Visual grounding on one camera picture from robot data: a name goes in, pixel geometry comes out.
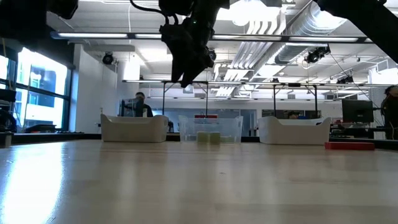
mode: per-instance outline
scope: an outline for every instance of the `fluorescent light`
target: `fluorescent light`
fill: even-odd
[[[248,85],[280,85],[280,83],[266,83],[266,82],[248,82]]]
[[[357,37],[290,37],[289,41],[356,42]]]
[[[328,44],[321,43],[286,43],[286,46],[297,46],[297,47],[327,47]]]
[[[200,97],[176,97],[175,99],[179,99],[179,100],[204,100],[206,98],[200,98]]]
[[[162,34],[136,34],[137,39],[161,39]]]
[[[161,96],[148,96],[148,99],[163,99]],[[174,97],[165,97],[165,99],[174,99]]]
[[[123,82],[130,83],[162,83],[160,80],[123,80]]]
[[[241,85],[242,82],[208,82],[209,84]]]
[[[96,34],[96,33],[58,33],[64,38],[99,38],[99,39],[123,39],[127,38],[127,34]]]
[[[252,98],[242,99],[242,98],[209,98],[209,100],[254,100]]]
[[[281,37],[272,35],[213,35],[212,40],[251,40],[251,41],[278,41]]]

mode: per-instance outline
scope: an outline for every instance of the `person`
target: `person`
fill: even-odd
[[[147,113],[148,118],[152,118],[154,116],[152,112],[152,108],[145,104],[145,94],[143,92],[136,93],[136,98],[133,100],[132,106],[124,106],[127,109],[134,110],[134,116],[142,117],[144,113]]]
[[[287,117],[289,119],[298,119],[299,118],[299,114],[297,112],[291,111],[287,114]]]
[[[149,105],[145,104],[145,94],[144,94],[143,92],[138,92],[138,93],[136,93],[136,99],[142,100],[142,102],[143,102],[143,104],[144,104],[144,105],[143,105],[144,113],[145,113],[145,110],[146,110],[146,112],[147,112],[147,117],[148,117],[148,118],[153,117],[154,114],[152,113],[152,108],[151,108]]]
[[[381,103],[381,114],[384,116],[386,139],[398,140],[398,86],[386,88],[386,98]]]

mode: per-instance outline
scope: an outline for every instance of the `clear plastic bin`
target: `clear plastic bin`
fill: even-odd
[[[187,118],[179,116],[181,142],[240,143],[243,117]]]

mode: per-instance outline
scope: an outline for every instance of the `white wall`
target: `white wall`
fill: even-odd
[[[111,116],[116,116],[118,112],[118,75],[78,44],[75,46],[74,64],[70,130],[99,133],[95,123],[100,123],[101,109]]]

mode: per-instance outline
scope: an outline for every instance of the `metal frame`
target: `metal frame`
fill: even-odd
[[[171,89],[174,86],[175,83],[172,83],[171,81],[162,81],[162,83],[163,83],[162,115],[164,115],[164,109],[165,109],[164,105],[165,105],[165,99],[166,99],[166,97],[165,97],[166,92],[169,89]],[[172,83],[172,85],[169,86],[166,89],[166,84],[168,84],[168,83]],[[209,83],[208,82],[193,82],[193,84],[194,83],[198,84],[198,86],[206,93],[206,115],[205,116],[207,117],[207,115],[208,115],[208,101],[209,101],[209,94],[208,94],[208,92],[209,92]],[[206,85],[206,90],[200,84],[205,84]]]
[[[143,83],[149,83],[149,82],[151,82],[150,80],[132,80],[132,81],[127,81],[127,80],[123,80],[122,82],[133,82],[133,83],[139,83],[139,82],[142,82],[143,81]],[[161,83],[163,83],[163,96],[162,96],[162,104],[163,104],[163,107],[162,107],[162,114],[164,115],[164,110],[165,110],[165,108],[164,108],[164,106],[165,106],[165,99],[166,99],[166,97],[165,97],[165,93],[170,89],[170,88],[172,88],[173,87],[173,85],[174,85],[174,83],[172,84],[172,86],[170,86],[170,87],[168,87],[167,89],[166,89],[166,84],[167,83],[171,83],[171,81],[164,81],[164,80],[162,80],[162,81],[158,81],[158,80],[153,80],[152,81],[153,83],[159,83],[159,82],[161,82]],[[206,85],[206,90],[201,86],[201,85],[199,85],[201,88],[202,88],[202,90],[206,93],[206,98],[202,98],[203,100],[206,100],[206,116],[208,115],[208,100],[209,100],[209,98],[208,98],[208,91],[209,91],[209,84],[222,84],[223,82],[208,82],[208,81],[194,81],[193,82],[193,84],[194,83],[197,83],[197,84],[204,84],[204,85]],[[225,82],[225,85],[243,85],[243,84],[250,84],[249,82]],[[332,84],[332,83],[300,83],[300,86],[297,86],[297,83],[256,83],[256,85],[267,85],[267,86],[272,86],[272,90],[273,90],[273,102],[274,102],[274,114],[276,115],[276,101],[277,101],[277,99],[276,99],[276,94],[278,94],[278,92],[279,92],[279,90],[277,91],[276,90],[276,87],[277,86],[282,86],[282,88],[283,87],[285,87],[285,86],[290,86],[290,85],[292,85],[292,84],[294,84],[295,86],[292,86],[292,88],[297,88],[297,87],[300,87],[300,86],[304,86],[306,89],[308,89],[309,91],[311,91],[310,89],[309,89],[309,87],[311,86],[311,87],[313,87],[314,88],[314,92],[313,91],[311,91],[311,93],[315,96],[315,99],[314,99],[314,102],[315,102],[315,112],[316,112],[316,116],[317,116],[317,118],[319,117],[319,115],[318,115],[318,87],[319,86],[336,86],[336,87],[339,87],[339,86],[344,86],[344,87],[346,87],[346,86],[355,86],[355,87],[388,87],[388,86],[390,86],[390,85],[379,85],[379,84],[377,84],[377,85],[373,85],[373,84]],[[220,98],[221,100],[230,100],[231,98]],[[259,98],[256,98],[256,99],[252,99],[252,100],[271,100],[271,99],[259,99]]]

